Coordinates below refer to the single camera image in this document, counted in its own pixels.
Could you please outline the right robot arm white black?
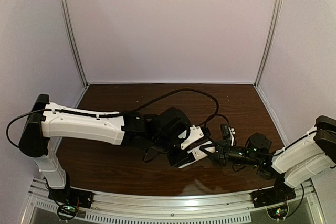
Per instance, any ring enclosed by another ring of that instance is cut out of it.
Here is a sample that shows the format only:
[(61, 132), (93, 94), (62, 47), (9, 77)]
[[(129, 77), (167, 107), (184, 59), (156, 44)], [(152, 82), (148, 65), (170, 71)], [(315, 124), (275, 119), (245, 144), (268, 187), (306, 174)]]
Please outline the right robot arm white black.
[(249, 137), (244, 147), (211, 141), (200, 150), (215, 164), (251, 166), (265, 180), (276, 180), (269, 192), (272, 203), (279, 204), (289, 190), (328, 168), (335, 168), (335, 119), (325, 115), (302, 137), (271, 153), (271, 140), (260, 133)]

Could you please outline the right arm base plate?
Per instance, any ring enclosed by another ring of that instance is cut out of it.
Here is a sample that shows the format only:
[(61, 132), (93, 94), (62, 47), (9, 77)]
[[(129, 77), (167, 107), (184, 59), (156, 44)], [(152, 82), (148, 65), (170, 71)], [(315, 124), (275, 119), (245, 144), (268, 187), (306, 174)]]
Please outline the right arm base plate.
[(259, 189), (250, 193), (255, 208), (279, 204), (296, 198), (293, 188)]

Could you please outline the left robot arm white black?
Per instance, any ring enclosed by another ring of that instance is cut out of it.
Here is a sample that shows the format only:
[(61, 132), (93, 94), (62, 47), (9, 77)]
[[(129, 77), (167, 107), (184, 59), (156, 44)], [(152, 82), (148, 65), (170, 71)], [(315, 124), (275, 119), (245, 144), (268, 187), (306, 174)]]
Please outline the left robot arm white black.
[(136, 147), (146, 154), (156, 151), (165, 154), (169, 164), (182, 167), (195, 157), (183, 145), (191, 136), (191, 122), (180, 110), (170, 107), (161, 114), (128, 112), (95, 112), (59, 106), (40, 94), (26, 118), (19, 142), (9, 142), (26, 156), (33, 158), (50, 189), (64, 205), (71, 205), (76, 197), (69, 189), (69, 176), (49, 146), (52, 137), (73, 137), (106, 142), (111, 145)]

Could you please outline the white remote control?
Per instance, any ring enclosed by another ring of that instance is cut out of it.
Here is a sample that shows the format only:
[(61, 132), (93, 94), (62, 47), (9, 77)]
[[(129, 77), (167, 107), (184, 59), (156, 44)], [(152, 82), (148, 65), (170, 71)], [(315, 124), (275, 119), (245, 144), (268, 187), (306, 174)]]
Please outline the white remote control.
[(193, 148), (193, 149), (191, 149), (191, 150), (188, 151), (188, 153), (192, 153), (192, 154), (193, 154), (193, 156), (194, 156), (194, 161), (193, 161), (193, 162), (190, 162), (190, 163), (188, 163), (188, 164), (185, 164), (185, 165), (183, 165), (183, 166), (181, 166), (181, 167), (178, 167), (179, 169), (182, 169), (182, 168), (184, 168), (184, 167), (186, 167), (186, 166), (189, 166), (189, 165), (191, 165), (191, 164), (194, 164), (195, 162), (198, 162), (198, 161), (200, 161), (200, 160), (206, 158), (206, 154), (203, 153), (202, 151), (200, 151), (200, 149), (199, 149), (199, 147), (200, 147), (201, 145), (199, 145), (199, 146), (197, 146), (197, 147), (195, 147), (195, 148)]

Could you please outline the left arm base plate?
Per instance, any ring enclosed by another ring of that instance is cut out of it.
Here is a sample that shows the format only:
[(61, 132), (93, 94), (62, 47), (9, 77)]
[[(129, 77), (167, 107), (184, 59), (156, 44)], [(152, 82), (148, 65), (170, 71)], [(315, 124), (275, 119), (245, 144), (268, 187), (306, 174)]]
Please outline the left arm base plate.
[(48, 198), (57, 203), (69, 204), (81, 208), (91, 208), (94, 193), (91, 191), (74, 189), (71, 187), (63, 189), (48, 189)]

